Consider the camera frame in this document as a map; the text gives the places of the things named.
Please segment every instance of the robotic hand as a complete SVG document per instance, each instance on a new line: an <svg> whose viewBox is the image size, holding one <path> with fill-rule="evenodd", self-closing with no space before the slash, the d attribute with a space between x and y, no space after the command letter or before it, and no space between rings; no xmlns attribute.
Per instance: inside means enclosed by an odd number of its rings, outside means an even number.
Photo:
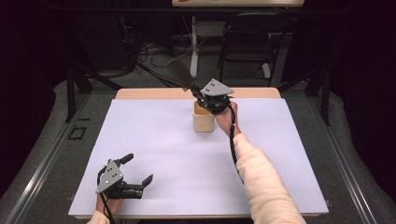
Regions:
<svg viewBox="0 0 396 224"><path fill-rule="evenodd" d="M119 160L109 160L98 174L96 194L104 193L108 199L141 199L143 190L151 183L153 175L143 180L141 185L130 185L123 181L120 165L133 157L134 154L131 153Z"/></svg>
<svg viewBox="0 0 396 224"><path fill-rule="evenodd" d="M198 88L192 80L189 69L178 59L171 60L166 67L177 78L184 91L191 90L200 107L214 115L230 107L230 98L227 94L233 93L233 90L229 87L212 79L202 89Z"/></svg>

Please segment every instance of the chair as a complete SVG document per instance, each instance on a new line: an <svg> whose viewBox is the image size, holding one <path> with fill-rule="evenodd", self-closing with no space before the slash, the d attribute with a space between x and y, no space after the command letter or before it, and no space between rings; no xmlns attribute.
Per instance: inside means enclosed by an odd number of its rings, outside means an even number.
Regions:
<svg viewBox="0 0 396 224"><path fill-rule="evenodd" d="M290 25L288 18L275 14L244 12L232 16L224 25L218 62L219 81L223 80L224 62L259 63L259 68L264 63L270 63L271 76L267 86L271 86L281 40ZM270 33L276 34L276 38L270 38Z"/></svg>

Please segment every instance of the gray mat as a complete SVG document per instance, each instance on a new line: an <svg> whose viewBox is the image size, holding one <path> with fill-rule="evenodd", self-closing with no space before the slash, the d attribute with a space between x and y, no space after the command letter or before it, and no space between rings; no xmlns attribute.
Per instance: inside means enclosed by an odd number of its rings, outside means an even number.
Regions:
<svg viewBox="0 0 396 224"><path fill-rule="evenodd" d="M24 223L85 222L67 215L72 202L68 198L77 191L113 97L113 94L93 94L90 97L75 123L78 128L86 128L84 136L81 140L66 141L46 182L28 211ZM361 223L359 214L332 159L328 140L315 119L313 108L301 94L285 94L283 97L288 102L324 198L332 202L332 207L329 208L330 214L306 217L306 221L308 223ZM72 137L78 136L78 132L72 135Z"/></svg>

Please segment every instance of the black cable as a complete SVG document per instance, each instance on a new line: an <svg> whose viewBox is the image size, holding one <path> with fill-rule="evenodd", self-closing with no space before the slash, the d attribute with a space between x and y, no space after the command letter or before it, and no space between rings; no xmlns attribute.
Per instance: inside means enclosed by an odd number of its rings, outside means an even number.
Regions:
<svg viewBox="0 0 396 224"><path fill-rule="evenodd" d="M116 224L116 221L114 220L113 216L111 215L110 208L107 205L107 200L105 199L104 193L100 193L100 198L102 199L103 205L105 206L103 208L103 214L108 218L110 221L110 224Z"/></svg>
<svg viewBox="0 0 396 224"><path fill-rule="evenodd" d="M231 110L231 127L230 127L230 149L231 149L231 155L233 156L233 164L235 165L235 169L236 172L238 172L239 175L239 171L236 168L236 162L237 162L237 158L236 158L236 153L235 153L235 145L233 144L233 132L235 130L235 121L236 121L236 115L235 112L233 111L233 108L231 107L231 103L229 103L227 105L228 108L230 108Z"/></svg>

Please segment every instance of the floor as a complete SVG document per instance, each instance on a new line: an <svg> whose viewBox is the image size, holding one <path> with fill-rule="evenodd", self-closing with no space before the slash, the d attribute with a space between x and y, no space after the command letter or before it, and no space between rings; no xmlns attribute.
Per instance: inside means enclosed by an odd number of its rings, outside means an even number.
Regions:
<svg viewBox="0 0 396 224"><path fill-rule="evenodd" d="M204 85L211 78L218 77L219 40L202 37L200 41L205 42L200 46L198 78L195 81L198 85ZM279 80L287 50L286 42L280 52L274 86L281 85ZM156 54L147 58L142 55L142 59L146 58L143 64L166 76L163 66L173 56L161 48L153 49L151 52ZM189 65L190 54L187 53L180 59ZM246 73L246 71L251 72L250 76L257 76L260 72L249 69L249 66L229 65L225 73L230 75ZM102 74L110 76L113 73L106 71ZM156 77L137 67L131 74L112 80L128 88L166 87ZM91 82L92 94L77 92L78 112L69 123L64 123L67 116L65 83L55 88L57 100L46 127L20 173L0 201L0 223L84 223L68 216L67 212L90 157L92 146L100 132L106 110L115 95L115 92L106 85L96 80ZM241 82L229 79L225 80L224 84L230 87L262 86L265 82L262 80ZM331 126L323 125L318 116L319 97L305 97L305 86L306 83L302 82L282 92L281 95L288 102L323 195L329 203L330 214L307 217L307 223L394 223L396 220L394 202L376 185L370 172L354 151L342 101L336 95L331 95L329 111ZM67 139L75 125L88 128L83 141ZM170 221L146 220L146 222Z"/></svg>

